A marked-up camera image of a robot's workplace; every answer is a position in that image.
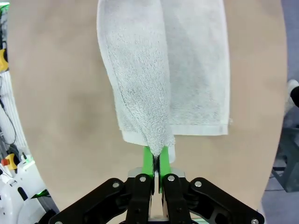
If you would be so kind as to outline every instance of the silver bolt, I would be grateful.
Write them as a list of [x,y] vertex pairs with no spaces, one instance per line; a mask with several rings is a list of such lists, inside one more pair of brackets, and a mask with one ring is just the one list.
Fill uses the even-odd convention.
[[251,220],[251,224],[258,224],[258,223],[259,223],[259,221],[256,218]]
[[113,185],[112,185],[112,187],[114,187],[114,188],[118,188],[120,186],[120,184],[118,183],[118,182],[115,182]]
[[167,178],[169,181],[174,181],[174,176],[169,176],[168,178]]
[[201,187],[202,184],[200,181],[196,181],[194,185],[199,188],[199,187]]
[[145,182],[146,177],[145,177],[145,176],[142,176],[142,177],[139,178],[139,180],[140,180],[141,182]]

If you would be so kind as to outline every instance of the towel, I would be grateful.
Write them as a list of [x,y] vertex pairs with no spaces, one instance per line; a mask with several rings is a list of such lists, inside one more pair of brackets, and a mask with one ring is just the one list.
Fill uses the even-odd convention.
[[[150,148],[159,142],[153,144],[156,155],[164,143],[174,161],[173,134],[228,134],[230,71],[222,0],[100,0],[97,24],[125,141]],[[117,93],[119,80],[112,78],[117,76],[134,93],[145,85],[142,94],[151,100],[146,101],[149,107],[133,115]],[[143,108],[144,99],[134,100]],[[141,124],[153,128],[145,132]]]

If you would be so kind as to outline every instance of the white corrugated panel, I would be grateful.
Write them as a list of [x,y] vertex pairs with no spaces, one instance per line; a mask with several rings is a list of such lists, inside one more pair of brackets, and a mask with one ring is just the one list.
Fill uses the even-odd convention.
[[[0,86],[2,81],[2,87],[0,89],[1,100],[16,130],[15,145],[18,147],[19,150],[21,149],[25,153],[29,153],[28,145],[25,139],[25,135],[19,119],[19,114],[14,101],[14,94],[9,71],[1,73],[0,76],[2,77],[0,78]],[[6,142],[12,143],[14,141],[14,129],[1,107],[0,127],[3,131]]]

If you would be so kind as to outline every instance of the yellow object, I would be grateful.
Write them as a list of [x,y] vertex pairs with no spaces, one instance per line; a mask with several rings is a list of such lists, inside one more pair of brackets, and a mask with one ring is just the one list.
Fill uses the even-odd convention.
[[7,71],[8,62],[7,62],[7,52],[6,49],[0,50],[0,72]]
[[7,157],[5,157],[5,159],[9,160],[9,164],[6,165],[6,167],[8,169],[10,169],[10,170],[17,169],[17,166],[14,163],[14,154],[13,153],[9,154]]

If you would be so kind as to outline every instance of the round beige table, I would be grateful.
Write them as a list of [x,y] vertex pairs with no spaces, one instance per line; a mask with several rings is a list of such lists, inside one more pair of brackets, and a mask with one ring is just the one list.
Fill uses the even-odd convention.
[[[233,123],[228,136],[177,136],[173,166],[188,180],[202,176],[256,209],[284,114],[284,18],[280,0],[224,3]],[[37,167],[61,210],[108,178],[126,180],[130,169],[142,165],[142,147],[124,142],[117,125],[96,13],[97,0],[11,0],[8,15],[18,112]],[[162,213],[158,204],[155,199],[154,215]]]

